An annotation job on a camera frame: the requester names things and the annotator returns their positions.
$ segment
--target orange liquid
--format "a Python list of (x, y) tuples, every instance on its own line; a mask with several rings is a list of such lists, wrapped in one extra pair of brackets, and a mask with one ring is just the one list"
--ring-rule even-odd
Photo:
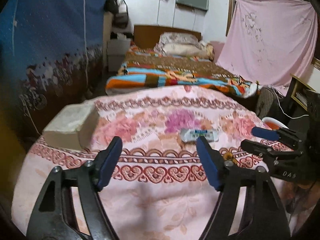
[(269, 126), (272, 130), (278, 130), (280, 128), (280, 126), (278, 126), (278, 125), (276, 125), (276, 124), (274, 124), (272, 122), (265, 122), (265, 124), (267, 126)]

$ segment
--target white block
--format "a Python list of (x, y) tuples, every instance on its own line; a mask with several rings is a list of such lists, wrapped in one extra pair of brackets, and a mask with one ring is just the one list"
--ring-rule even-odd
[(98, 121), (94, 103), (68, 105), (44, 128), (42, 136), (50, 147), (81, 151), (90, 145)]

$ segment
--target black handbag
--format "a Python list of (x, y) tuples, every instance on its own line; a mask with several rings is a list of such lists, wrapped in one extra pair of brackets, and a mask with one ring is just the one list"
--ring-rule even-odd
[(125, 29), (129, 24), (128, 6), (124, 0), (122, 0), (121, 2), (125, 4), (126, 10), (125, 12), (121, 12), (121, 13), (118, 12), (117, 14), (115, 14), (113, 18), (113, 26), (120, 29)]
[(103, 9), (105, 12), (111, 12), (116, 15), (119, 12), (118, 0), (106, 0)]

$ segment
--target pink blanket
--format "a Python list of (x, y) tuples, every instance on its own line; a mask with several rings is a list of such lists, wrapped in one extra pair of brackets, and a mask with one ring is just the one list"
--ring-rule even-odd
[[(217, 129), (219, 141), (210, 145), (244, 168), (266, 167), (261, 158), (241, 150), (245, 138), (286, 149), (251, 135), (253, 126), (264, 127), (253, 112), (220, 92), (198, 86), (94, 100), (100, 122), (88, 151), (55, 149), (40, 138), (27, 154), (12, 203), (12, 220), (23, 233), (50, 170), (56, 165), (75, 168), (94, 159), (115, 135), (122, 138), (124, 148), (100, 198), (119, 238), (127, 240), (196, 240), (212, 214), (219, 193), (206, 180), (195, 143), (180, 140), (181, 128)], [(77, 189), (73, 193), (79, 228), (88, 233)], [(242, 188), (231, 233), (239, 227), (244, 198)]]
[(309, 67), (317, 15), (300, 0), (237, 0), (217, 65), (261, 85), (289, 85)]

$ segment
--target wooden headboard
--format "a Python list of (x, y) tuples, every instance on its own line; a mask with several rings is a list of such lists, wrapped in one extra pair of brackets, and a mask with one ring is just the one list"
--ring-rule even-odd
[(134, 42), (141, 49), (153, 49), (159, 42), (160, 35), (166, 32), (193, 34), (198, 41), (201, 41), (201, 33), (199, 32), (154, 25), (135, 25)]

